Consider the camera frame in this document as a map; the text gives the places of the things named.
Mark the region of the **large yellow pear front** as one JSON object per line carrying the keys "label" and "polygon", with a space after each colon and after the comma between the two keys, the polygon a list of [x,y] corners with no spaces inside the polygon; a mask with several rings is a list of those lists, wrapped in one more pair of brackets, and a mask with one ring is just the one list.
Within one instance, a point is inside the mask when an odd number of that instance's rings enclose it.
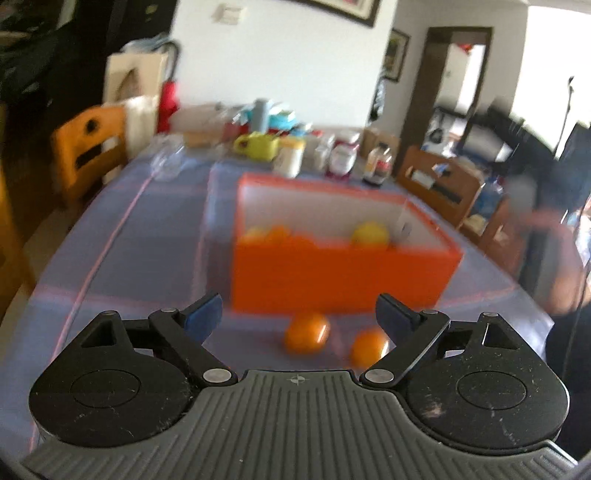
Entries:
{"label": "large yellow pear front", "polygon": [[356,246],[388,246],[390,242],[389,229],[374,221],[363,222],[356,226],[351,236],[351,243]]}

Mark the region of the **wooden chair far right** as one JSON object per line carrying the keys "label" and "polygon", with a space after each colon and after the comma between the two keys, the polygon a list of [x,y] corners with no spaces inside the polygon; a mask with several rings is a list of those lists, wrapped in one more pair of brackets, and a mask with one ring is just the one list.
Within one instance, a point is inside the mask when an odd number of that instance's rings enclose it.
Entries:
{"label": "wooden chair far right", "polygon": [[480,179],[454,158],[417,146],[407,149],[396,180],[456,230],[468,218],[482,188]]}

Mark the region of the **wooden chair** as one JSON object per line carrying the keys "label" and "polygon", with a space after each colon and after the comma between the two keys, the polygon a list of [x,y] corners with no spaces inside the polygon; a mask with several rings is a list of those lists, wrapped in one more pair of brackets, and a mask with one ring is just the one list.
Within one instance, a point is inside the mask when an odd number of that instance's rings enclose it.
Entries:
{"label": "wooden chair", "polygon": [[128,163],[126,114],[122,106],[95,106],[52,135],[59,192],[74,207],[105,175]]}
{"label": "wooden chair", "polygon": [[4,171],[1,171],[0,197],[1,320],[4,320],[18,291],[23,288],[25,293],[30,296],[35,290],[37,282],[14,223]]}
{"label": "wooden chair", "polygon": [[407,149],[396,180],[456,230],[468,218],[482,188],[480,179],[454,158],[417,146]]}

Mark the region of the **small mandarin back right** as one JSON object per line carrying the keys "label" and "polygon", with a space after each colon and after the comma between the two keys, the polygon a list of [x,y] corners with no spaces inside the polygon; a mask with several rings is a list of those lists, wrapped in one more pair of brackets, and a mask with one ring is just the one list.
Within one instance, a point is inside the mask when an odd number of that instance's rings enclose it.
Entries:
{"label": "small mandarin back right", "polygon": [[382,329],[366,329],[356,335],[349,352],[349,361],[353,368],[367,370],[386,356],[390,348],[390,339]]}

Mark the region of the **small mandarin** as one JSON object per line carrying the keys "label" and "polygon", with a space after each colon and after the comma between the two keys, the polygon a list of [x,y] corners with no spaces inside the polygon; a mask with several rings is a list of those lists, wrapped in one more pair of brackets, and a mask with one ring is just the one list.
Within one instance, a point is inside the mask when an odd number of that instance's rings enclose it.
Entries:
{"label": "small mandarin", "polygon": [[382,329],[366,329],[356,335],[349,352],[349,361],[353,368],[367,370],[386,356],[390,348],[390,339]]}
{"label": "small mandarin", "polygon": [[330,334],[328,317],[320,313],[300,313],[291,318],[283,336],[283,346],[291,354],[315,354],[325,348]]}

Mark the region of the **wooden chair near left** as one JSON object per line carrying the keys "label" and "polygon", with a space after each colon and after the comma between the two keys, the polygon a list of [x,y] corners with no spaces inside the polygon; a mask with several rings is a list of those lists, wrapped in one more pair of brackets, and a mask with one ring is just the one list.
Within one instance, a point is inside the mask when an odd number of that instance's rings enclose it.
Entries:
{"label": "wooden chair near left", "polygon": [[14,223],[4,171],[1,171],[0,197],[1,320],[4,320],[18,291],[23,288],[25,293],[30,296],[35,290],[37,282]]}

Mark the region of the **orange cardboard box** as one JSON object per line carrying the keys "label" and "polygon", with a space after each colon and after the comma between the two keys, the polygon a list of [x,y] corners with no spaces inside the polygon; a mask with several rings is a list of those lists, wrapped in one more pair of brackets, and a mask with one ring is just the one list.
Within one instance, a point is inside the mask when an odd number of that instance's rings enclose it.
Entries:
{"label": "orange cardboard box", "polygon": [[[374,221],[388,246],[356,246],[356,226]],[[317,246],[240,243],[251,227],[276,225]],[[335,182],[245,174],[238,181],[230,305],[249,314],[355,314],[389,293],[406,305],[434,306],[464,253],[407,196]]]}

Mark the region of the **glass jar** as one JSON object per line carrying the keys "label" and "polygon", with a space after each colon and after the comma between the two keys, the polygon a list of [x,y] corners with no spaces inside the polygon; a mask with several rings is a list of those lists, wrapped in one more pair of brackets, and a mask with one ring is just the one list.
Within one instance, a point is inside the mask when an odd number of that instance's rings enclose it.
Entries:
{"label": "glass jar", "polygon": [[153,138],[151,175],[156,181],[170,181],[181,172],[184,164],[184,138],[181,134],[159,134]]}

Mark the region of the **wooden chair far left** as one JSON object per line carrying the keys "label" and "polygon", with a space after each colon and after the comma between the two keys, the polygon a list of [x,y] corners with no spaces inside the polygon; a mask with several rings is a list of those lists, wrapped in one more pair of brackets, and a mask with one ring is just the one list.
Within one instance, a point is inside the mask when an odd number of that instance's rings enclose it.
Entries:
{"label": "wooden chair far left", "polygon": [[128,163],[126,114],[122,106],[95,106],[52,135],[59,192],[74,207],[105,175]]}

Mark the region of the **teal plastic container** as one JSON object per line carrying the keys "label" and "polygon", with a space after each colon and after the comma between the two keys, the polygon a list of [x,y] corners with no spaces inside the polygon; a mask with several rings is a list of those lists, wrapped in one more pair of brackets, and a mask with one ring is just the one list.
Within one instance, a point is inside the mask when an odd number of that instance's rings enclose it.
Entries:
{"label": "teal plastic container", "polygon": [[290,131],[298,123],[300,123],[300,120],[298,120],[294,111],[280,111],[279,113],[270,114],[269,130]]}

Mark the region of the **yellow mug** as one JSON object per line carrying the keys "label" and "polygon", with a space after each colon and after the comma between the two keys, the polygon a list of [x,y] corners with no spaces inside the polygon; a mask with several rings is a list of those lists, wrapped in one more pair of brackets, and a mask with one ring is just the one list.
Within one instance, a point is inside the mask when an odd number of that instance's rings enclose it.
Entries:
{"label": "yellow mug", "polygon": [[233,152],[249,159],[271,162],[279,151],[280,139],[276,136],[253,132],[240,135],[233,143]]}

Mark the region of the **grey blue cup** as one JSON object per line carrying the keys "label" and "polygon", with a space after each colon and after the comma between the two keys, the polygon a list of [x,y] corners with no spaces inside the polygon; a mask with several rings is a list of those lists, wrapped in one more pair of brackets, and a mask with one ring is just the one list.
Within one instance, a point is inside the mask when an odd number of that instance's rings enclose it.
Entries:
{"label": "grey blue cup", "polygon": [[249,131],[266,134],[269,130],[270,100],[256,99],[252,107],[252,117],[249,121]]}

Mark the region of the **red folded umbrella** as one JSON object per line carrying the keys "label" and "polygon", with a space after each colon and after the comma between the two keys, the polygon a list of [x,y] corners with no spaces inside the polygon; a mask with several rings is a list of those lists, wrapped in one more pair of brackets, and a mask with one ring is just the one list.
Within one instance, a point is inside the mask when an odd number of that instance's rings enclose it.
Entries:
{"label": "red folded umbrella", "polygon": [[176,70],[180,55],[180,47],[177,42],[168,40],[162,44],[168,54],[168,72],[161,86],[160,102],[158,107],[157,133],[170,131],[170,117],[179,109],[176,87]]}

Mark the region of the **framed picture on wall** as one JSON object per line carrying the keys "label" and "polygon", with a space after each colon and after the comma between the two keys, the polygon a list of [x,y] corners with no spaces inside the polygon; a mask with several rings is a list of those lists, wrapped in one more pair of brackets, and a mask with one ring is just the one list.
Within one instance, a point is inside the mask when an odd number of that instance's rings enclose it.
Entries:
{"label": "framed picture on wall", "polygon": [[339,17],[373,28],[380,7],[380,0],[295,0]]}

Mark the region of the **wall switch plate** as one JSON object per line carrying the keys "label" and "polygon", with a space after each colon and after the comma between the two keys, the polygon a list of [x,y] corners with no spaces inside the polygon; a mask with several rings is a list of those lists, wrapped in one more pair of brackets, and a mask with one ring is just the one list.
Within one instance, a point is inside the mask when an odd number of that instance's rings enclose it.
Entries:
{"label": "wall switch plate", "polygon": [[213,18],[217,23],[235,26],[242,23],[245,12],[245,6],[221,3],[216,7]]}

